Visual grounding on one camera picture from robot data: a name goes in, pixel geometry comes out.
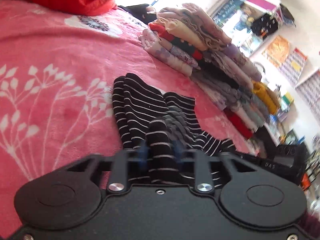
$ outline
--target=pink blanket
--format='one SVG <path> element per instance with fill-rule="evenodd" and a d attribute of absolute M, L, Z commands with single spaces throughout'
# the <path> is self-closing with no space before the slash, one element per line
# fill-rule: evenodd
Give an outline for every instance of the pink blanket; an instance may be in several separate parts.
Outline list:
<path fill-rule="evenodd" d="M 113 155 L 121 148 L 111 93 L 113 80 L 127 72 L 194 97 L 202 129 L 247 152 L 196 84 L 143 50 L 138 35 L 146 25 L 126 12 L 78 17 L 0 0 L 0 18 L 2 237 L 21 225 L 13 198 L 23 184 L 89 153 Z"/>

